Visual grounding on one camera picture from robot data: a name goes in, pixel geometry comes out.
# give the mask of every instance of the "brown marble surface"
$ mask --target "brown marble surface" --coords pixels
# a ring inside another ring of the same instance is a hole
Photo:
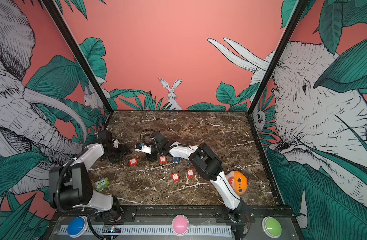
[[[222,198],[210,183],[199,175],[187,179],[188,163],[160,165],[150,162],[145,154],[135,152],[140,142],[140,132],[152,128],[165,137],[182,144],[199,145],[204,142],[222,159],[227,174],[237,170],[248,179],[248,189],[241,195],[248,205],[274,205],[269,182],[261,165],[248,122],[244,113],[227,112],[114,112],[108,130],[117,135],[132,153],[114,165],[108,160],[98,160],[91,167],[92,183],[108,177],[110,187],[102,191],[120,199],[122,204],[176,204],[220,205]],[[138,164],[130,166],[129,159],[136,157]],[[171,168],[179,173],[180,181],[173,182]]]

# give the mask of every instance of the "elephant eye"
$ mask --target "elephant eye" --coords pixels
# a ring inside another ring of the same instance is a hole
[[[305,95],[306,95],[306,83],[304,83],[304,84],[302,85],[302,89],[304,90],[304,93],[305,93]]]

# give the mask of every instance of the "arcade button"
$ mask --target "arcade button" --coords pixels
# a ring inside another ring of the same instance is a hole
[[[282,233],[281,224],[273,217],[265,217],[262,220],[262,229],[271,238],[278,238]]]
[[[67,233],[70,237],[76,238],[82,236],[88,227],[87,217],[79,216],[69,223],[69,226],[67,227]]]
[[[173,221],[171,222],[171,228],[173,232],[177,236],[185,235],[189,230],[189,220],[184,215],[176,215]]]

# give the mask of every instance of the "orange ball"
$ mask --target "orange ball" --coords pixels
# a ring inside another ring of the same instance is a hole
[[[231,171],[226,175],[226,179],[237,195],[242,195],[248,188],[248,179],[238,171]]]

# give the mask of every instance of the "green button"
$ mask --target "green button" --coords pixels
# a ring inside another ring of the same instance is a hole
[[[268,218],[266,220],[266,229],[274,237],[279,237],[282,233],[282,227],[275,218]]]

